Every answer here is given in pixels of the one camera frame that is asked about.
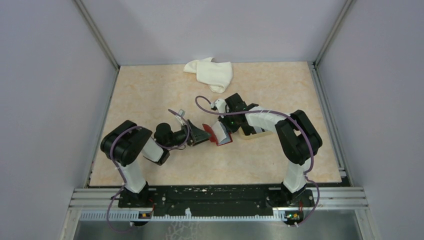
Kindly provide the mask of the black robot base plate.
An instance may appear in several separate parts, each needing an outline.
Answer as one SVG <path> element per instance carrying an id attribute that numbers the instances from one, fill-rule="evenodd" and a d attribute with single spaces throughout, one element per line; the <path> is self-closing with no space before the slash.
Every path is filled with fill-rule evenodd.
<path id="1" fill-rule="evenodd" d="M 155 217 L 262 217 L 271 216 L 274 208 L 305 212 L 315 205 L 312 190 L 288 195 L 281 184 L 163 185 L 150 186 L 146 193 L 137 199 L 123 190 L 118 206 L 154 208 Z"/>

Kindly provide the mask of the red leather card holder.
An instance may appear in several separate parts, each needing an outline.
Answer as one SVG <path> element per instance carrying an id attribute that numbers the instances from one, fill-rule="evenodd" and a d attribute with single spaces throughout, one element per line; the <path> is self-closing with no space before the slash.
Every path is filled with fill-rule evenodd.
<path id="1" fill-rule="evenodd" d="M 202 127 L 210 134 L 209 141 L 215 143 L 217 147 L 233 142 L 231 133 L 220 121 L 216 121 L 212 126 L 203 123 Z"/>

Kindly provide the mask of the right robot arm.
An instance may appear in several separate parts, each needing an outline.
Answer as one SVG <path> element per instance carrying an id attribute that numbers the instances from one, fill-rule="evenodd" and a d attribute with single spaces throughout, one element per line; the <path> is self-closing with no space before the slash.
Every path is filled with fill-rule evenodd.
<path id="1" fill-rule="evenodd" d="M 289 115 L 279 114 L 256 103 L 246 104 L 238 93 L 217 99 L 210 106 L 219 112 L 218 120 L 231 133 L 239 128 L 252 128 L 277 134 L 283 153 L 289 160 L 281 199 L 287 206 L 295 206 L 307 184 L 305 173 L 311 168 L 311 157 L 323 145 L 320 134 L 306 113 L 298 109 Z"/>

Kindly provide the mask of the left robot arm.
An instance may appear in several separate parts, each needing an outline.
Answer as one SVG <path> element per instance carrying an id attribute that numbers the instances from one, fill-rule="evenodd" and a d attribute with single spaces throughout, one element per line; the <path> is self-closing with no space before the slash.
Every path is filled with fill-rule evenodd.
<path id="1" fill-rule="evenodd" d="M 169 158 L 171 150 L 196 146 L 209 141 L 211 136 L 190 120 L 184 122 L 178 131 L 172 131 L 168 123 L 160 123 L 155 132 L 126 120 L 102 139 L 100 150 L 118 168 L 123 189 L 130 194 L 131 202 L 144 207 L 149 203 L 150 193 L 138 157 L 143 156 L 161 166 Z"/>

